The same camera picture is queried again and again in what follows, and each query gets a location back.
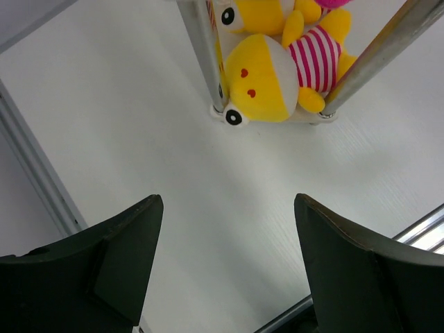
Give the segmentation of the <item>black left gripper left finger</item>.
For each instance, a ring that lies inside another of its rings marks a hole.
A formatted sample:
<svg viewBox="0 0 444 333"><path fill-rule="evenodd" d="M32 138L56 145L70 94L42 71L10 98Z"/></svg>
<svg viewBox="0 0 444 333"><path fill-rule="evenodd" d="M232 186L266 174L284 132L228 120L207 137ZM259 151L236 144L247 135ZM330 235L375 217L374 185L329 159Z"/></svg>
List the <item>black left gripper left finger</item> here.
<svg viewBox="0 0 444 333"><path fill-rule="evenodd" d="M2 332L132 332L164 204L151 195L52 244L1 258Z"/></svg>

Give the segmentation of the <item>yellow plush toy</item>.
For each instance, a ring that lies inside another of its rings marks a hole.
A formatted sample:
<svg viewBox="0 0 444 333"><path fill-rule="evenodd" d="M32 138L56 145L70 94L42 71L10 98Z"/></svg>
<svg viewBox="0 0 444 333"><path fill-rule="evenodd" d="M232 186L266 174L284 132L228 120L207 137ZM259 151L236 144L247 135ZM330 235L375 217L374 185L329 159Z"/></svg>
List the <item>yellow plush toy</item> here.
<svg viewBox="0 0 444 333"><path fill-rule="evenodd" d="M253 122L282 123L297 108L320 114L356 57L344 48L352 14L334 9L305 28L300 10L287 18L282 39L252 34L225 61L228 104L218 119L235 128Z"/></svg>
<svg viewBox="0 0 444 333"><path fill-rule="evenodd" d="M329 10L315 1L226 1L220 7L220 23L231 33L279 35L289 15L300 10L305 22L317 22Z"/></svg>

